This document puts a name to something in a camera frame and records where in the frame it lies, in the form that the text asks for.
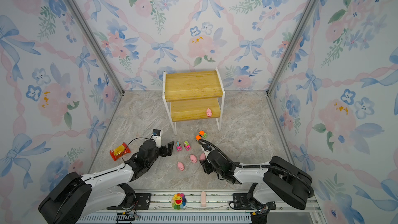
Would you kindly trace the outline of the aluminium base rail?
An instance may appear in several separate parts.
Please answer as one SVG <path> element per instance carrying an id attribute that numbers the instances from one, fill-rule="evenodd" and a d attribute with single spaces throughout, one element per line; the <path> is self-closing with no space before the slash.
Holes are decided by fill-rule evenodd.
<path id="1" fill-rule="evenodd" d="M 201 208 L 204 190 L 138 191 L 141 200 L 129 210 L 105 209 L 82 217 L 80 224 L 324 224 L 315 198 L 306 209 L 298 210 L 283 201 L 271 202 L 255 210 L 248 205 L 247 191 L 207 190 L 207 204 Z M 184 193 L 185 208 L 172 208 L 172 197 Z"/>

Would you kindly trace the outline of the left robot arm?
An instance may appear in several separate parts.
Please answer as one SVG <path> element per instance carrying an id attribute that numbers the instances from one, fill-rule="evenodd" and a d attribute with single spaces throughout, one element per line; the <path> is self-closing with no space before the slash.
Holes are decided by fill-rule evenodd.
<path id="1" fill-rule="evenodd" d="M 131 208 L 136 195 L 129 183 L 148 172 L 159 157 L 171 156 L 174 144 L 160 146 L 148 139 L 119 166 L 85 175 L 71 172 L 39 204 L 38 211 L 49 224 L 75 224 L 108 207 Z"/>

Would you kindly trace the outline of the pink pig toy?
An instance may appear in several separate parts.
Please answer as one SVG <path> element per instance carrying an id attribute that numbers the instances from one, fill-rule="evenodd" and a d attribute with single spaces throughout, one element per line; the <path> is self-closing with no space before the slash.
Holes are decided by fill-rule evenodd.
<path id="1" fill-rule="evenodd" d="M 190 160 L 192 163 L 197 163 L 198 159 L 195 155 L 190 155 Z"/>
<path id="2" fill-rule="evenodd" d="M 184 169 L 185 169 L 185 166 L 184 166 L 184 164 L 183 164 L 182 162 L 178 162 L 178 163 L 177 163 L 177 167 L 178 167 L 178 169 L 179 169 L 180 171 L 184 171 Z"/>
<path id="3" fill-rule="evenodd" d="M 206 155 L 204 153 L 202 153 L 200 155 L 200 161 L 204 161 L 204 160 L 206 160 Z"/>
<path id="4" fill-rule="evenodd" d="M 206 110 L 206 116 L 207 116 L 207 117 L 212 117 L 212 110 L 211 110 L 210 108 L 208 108 L 208 109 Z"/>

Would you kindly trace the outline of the pink eraser block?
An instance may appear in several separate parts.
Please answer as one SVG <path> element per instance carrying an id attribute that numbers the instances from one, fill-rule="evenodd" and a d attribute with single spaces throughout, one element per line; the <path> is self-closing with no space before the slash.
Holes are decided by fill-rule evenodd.
<path id="1" fill-rule="evenodd" d="M 205 208 L 207 204 L 206 192 L 201 192 L 201 208 Z"/>

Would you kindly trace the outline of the colourful smiling flower plush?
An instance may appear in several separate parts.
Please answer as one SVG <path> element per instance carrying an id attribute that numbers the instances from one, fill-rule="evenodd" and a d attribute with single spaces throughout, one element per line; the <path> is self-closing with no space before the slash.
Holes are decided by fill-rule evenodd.
<path id="1" fill-rule="evenodd" d="M 187 204 L 187 199 L 184 193 L 177 193 L 172 197 L 171 200 L 172 208 L 180 210 L 185 208 Z"/>

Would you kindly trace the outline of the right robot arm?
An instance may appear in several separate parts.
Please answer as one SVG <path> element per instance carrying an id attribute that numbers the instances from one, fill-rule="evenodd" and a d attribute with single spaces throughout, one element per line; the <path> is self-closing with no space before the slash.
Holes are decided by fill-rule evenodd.
<path id="1" fill-rule="evenodd" d="M 204 154 L 206 158 L 200 163 L 206 174 L 215 172 L 220 180 L 230 184 L 251 183 L 246 197 L 253 209 L 260 209 L 269 202 L 284 201 L 304 210 L 307 200 L 315 194 L 311 176 L 281 157 L 274 156 L 262 164 L 237 164 L 216 150 Z"/>

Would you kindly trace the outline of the green truck orange top far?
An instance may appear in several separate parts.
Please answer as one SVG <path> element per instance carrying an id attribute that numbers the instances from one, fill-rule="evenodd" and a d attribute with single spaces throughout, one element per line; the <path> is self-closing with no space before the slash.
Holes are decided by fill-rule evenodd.
<path id="1" fill-rule="evenodd" d="M 199 137 L 200 139 L 205 140 L 207 138 L 207 134 L 204 131 L 200 131 Z"/>

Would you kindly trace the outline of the wooden two-tier shelf white frame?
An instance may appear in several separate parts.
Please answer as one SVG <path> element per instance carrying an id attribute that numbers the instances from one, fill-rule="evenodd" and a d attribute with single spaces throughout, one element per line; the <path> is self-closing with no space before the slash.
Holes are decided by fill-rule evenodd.
<path id="1" fill-rule="evenodd" d="M 178 122 L 209 118 L 215 119 L 221 130 L 225 97 L 218 68 L 174 74 L 163 71 L 162 100 L 174 135 Z M 212 117 L 206 116 L 208 108 L 212 110 Z"/>

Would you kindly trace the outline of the pink truck green top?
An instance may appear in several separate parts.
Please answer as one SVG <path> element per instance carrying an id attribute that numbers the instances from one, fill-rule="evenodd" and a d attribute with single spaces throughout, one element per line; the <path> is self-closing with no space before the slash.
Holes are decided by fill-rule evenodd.
<path id="1" fill-rule="evenodd" d="M 185 149 L 186 149 L 187 151 L 191 150 L 191 146 L 190 146 L 190 143 L 189 143 L 188 141 L 184 141 L 184 142 L 183 142 L 183 145 L 184 145 L 184 147 L 185 147 Z"/>

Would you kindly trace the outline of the red snack packet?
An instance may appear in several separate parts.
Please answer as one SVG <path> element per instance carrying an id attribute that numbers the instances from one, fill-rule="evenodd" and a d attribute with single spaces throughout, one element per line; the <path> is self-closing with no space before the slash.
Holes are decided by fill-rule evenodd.
<path id="1" fill-rule="evenodd" d="M 118 146 L 115 149 L 112 149 L 109 151 L 110 156 L 114 161 L 117 161 L 119 158 L 121 158 L 125 154 L 129 154 L 131 151 L 128 148 L 128 145 L 123 142 L 120 146 Z"/>

